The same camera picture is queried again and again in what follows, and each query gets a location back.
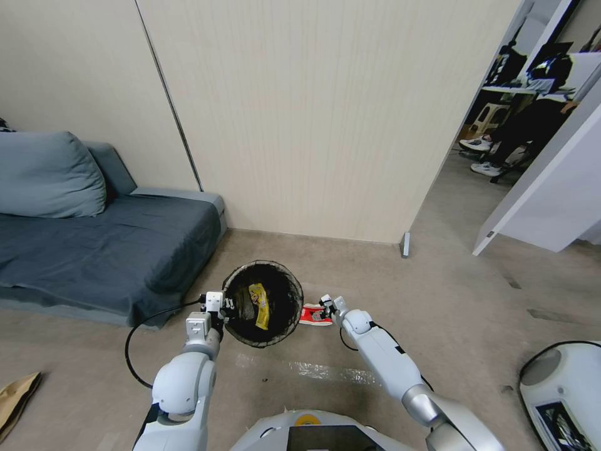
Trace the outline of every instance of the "wood panel wall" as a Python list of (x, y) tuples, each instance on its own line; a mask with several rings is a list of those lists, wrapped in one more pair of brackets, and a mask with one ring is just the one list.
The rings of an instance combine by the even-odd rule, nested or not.
[(110, 142), (139, 185), (198, 190), (133, 0), (3, 0), (0, 117)]
[(518, 0), (140, 0), (205, 190), (243, 229), (397, 242)]

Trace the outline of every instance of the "yellow snack wrapper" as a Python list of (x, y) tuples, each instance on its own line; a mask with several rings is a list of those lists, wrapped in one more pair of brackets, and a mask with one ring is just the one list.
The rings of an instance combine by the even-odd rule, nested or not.
[(255, 326), (267, 330), (269, 324), (269, 302), (267, 301), (267, 293), (262, 284), (253, 284), (249, 286), (250, 299), (253, 303), (259, 306), (259, 314)]

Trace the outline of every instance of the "black pants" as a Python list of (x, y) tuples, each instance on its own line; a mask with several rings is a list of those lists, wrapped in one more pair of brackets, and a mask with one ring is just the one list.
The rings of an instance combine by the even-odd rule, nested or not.
[(562, 113), (564, 106), (564, 102), (541, 99), (510, 117), (501, 127), (490, 133), (493, 142), (500, 141), (501, 144), (488, 161), (502, 166), (514, 150), (528, 141), (532, 141), (528, 151), (537, 155), (573, 111), (572, 108), (568, 113)]

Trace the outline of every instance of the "black cable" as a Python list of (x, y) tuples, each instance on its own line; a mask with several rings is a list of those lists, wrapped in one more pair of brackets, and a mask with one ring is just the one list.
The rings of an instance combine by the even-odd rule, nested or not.
[(161, 310), (160, 312), (157, 312), (155, 314), (152, 314), (150, 316), (147, 316), (146, 318), (144, 318), (143, 320), (137, 322), (137, 324), (131, 328), (130, 332), (127, 334), (127, 339), (125, 340), (125, 363), (127, 365), (127, 368), (129, 369), (131, 375), (135, 378), (136, 381), (140, 382), (143, 386), (147, 387), (147, 388), (152, 388), (152, 384), (149, 384), (148, 382), (146, 382), (144, 379), (142, 379), (138, 373), (136, 373), (136, 370), (133, 369), (133, 365), (131, 364), (130, 361), (130, 341), (131, 341), (131, 337), (133, 336), (133, 333), (144, 323), (146, 323), (149, 319), (152, 318), (156, 318), (159, 315), (165, 314), (165, 313), (169, 313), (170, 311), (173, 310), (180, 310), (184, 307), (188, 307), (194, 304), (198, 304), (203, 302), (205, 299), (205, 295), (201, 294), (200, 297), (196, 300), (196, 301), (192, 301), (189, 303), (183, 303), (181, 305), (175, 306), (175, 307), (171, 307), (165, 310)]
[(340, 328), (340, 329), (339, 329), (339, 331), (340, 331), (340, 341), (342, 341), (342, 344), (343, 344), (344, 346), (346, 346), (347, 348), (349, 348), (351, 351), (359, 351), (357, 348), (351, 348), (349, 345), (347, 345), (347, 344), (344, 342), (344, 338), (342, 338), (342, 328)]
[(561, 345), (593, 345), (598, 348), (601, 348), (601, 345), (599, 343), (594, 343), (593, 341), (587, 341), (587, 340), (559, 341), (558, 343), (549, 345), (545, 349), (543, 349), (541, 352), (535, 354), (535, 356), (530, 358), (526, 363), (524, 363), (523, 367), (520, 370), (520, 382), (521, 382), (521, 379), (524, 377), (524, 372), (526, 372), (526, 369), (532, 364), (532, 362), (534, 362), (537, 358), (541, 357), (541, 355), (546, 353), (547, 351), (550, 351)]
[(434, 391), (434, 388), (432, 388), (432, 384), (428, 382), (428, 379), (426, 379), (424, 376), (422, 376), (421, 379), (424, 381), (424, 384), (426, 384), (430, 390)]

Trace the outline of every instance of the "chair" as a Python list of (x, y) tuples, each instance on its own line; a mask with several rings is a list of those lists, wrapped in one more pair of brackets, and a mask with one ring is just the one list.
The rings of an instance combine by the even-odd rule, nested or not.
[(478, 118), (470, 126), (471, 132), (484, 134), (487, 130), (498, 128), (509, 112), (509, 105), (501, 105), (499, 103), (487, 103)]

